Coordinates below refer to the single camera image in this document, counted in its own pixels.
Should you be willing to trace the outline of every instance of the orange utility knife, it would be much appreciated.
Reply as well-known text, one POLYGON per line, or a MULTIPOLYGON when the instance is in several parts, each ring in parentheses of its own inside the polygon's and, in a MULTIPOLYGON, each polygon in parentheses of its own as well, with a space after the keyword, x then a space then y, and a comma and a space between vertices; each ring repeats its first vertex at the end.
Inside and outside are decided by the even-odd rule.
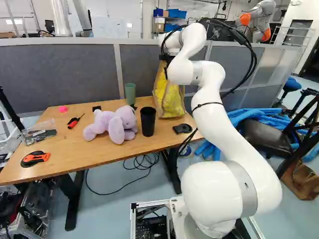
POLYGON ((51 153, 45 153, 43 151, 34 151, 23 158, 23 160, 21 161, 21 167, 28 168, 36 165, 37 163, 46 162, 48 161, 50 155, 51 153))

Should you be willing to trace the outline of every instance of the plush bunny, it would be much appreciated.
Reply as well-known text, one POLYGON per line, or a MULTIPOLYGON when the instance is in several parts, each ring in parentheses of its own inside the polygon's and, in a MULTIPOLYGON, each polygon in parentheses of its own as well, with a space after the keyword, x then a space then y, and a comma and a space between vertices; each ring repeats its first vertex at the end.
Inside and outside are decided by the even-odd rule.
POLYGON ((132 140, 138 132, 134 109, 130 106, 118 108, 115 112, 94 110, 94 123, 83 131, 86 141, 93 140, 97 134, 109 132, 111 140, 122 144, 124 140, 132 140))

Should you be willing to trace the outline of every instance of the blue bin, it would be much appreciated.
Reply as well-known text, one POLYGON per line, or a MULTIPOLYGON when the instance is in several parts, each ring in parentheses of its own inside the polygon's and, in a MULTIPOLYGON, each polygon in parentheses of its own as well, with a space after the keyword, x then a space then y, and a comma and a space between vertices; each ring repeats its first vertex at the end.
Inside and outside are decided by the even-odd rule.
POLYGON ((161 8, 156 8, 153 10, 153 16, 163 16, 164 10, 161 8))
POLYGON ((178 11, 178 18, 186 18, 187 11, 178 11))
POLYGON ((167 9, 169 17, 178 17, 178 9, 167 9))
POLYGON ((177 24, 175 24, 175 25, 173 25, 174 26, 174 30, 175 29, 177 29, 177 28, 179 28, 179 25, 177 25, 177 24))
POLYGON ((164 31, 165 32, 169 32, 169 31, 173 31, 174 30, 174 25, 172 24, 165 24, 164 26, 164 31))

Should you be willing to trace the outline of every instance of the plastic bag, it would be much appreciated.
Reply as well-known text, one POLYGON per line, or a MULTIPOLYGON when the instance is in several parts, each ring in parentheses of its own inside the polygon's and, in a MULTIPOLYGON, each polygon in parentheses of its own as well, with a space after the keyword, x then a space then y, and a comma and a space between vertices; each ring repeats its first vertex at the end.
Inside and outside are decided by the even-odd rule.
POLYGON ((159 118, 180 117, 186 113, 184 105, 185 87, 173 84, 165 77, 166 62, 159 63, 153 88, 153 96, 159 118))

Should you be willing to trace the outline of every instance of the table top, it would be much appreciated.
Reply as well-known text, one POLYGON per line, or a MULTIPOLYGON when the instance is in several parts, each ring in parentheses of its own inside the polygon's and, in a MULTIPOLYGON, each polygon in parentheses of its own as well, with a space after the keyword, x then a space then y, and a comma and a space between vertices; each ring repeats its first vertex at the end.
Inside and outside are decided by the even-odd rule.
MULTIPOLYGON (((57 135, 29 146, 22 143, 0 173, 0 186, 58 176, 160 151, 179 145, 188 137, 189 134, 184 133, 176 135, 172 129, 173 126, 187 123, 193 127, 193 130, 196 128, 195 121, 189 114, 178 118, 157 118, 154 135, 144 137, 142 135, 140 109, 144 106, 155 108, 155 104, 153 97, 140 97, 136 99, 135 104, 138 107, 136 118, 139 129, 135 139, 117 145, 110 140, 106 132, 97 136, 91 142, 84 140, 83 129, 94 121, 92 107, 101 106, 103 111, 115 111, 125 104, 126 102, 123 99, 68 105, 68 111, 65 113, 59 112, 59 106, 47 108, 38 122, 54 118, 57 135), (67 123, 71 118, 80 117, 84 113, 85 115, 73 129, 67 128, 67 123), (37 150, 51 153, 49 160, 30 168, 22 168, 21 160, 27 154, 37 150)), ((197 132, 192 140, 201 138, 202 135, 197 132)))

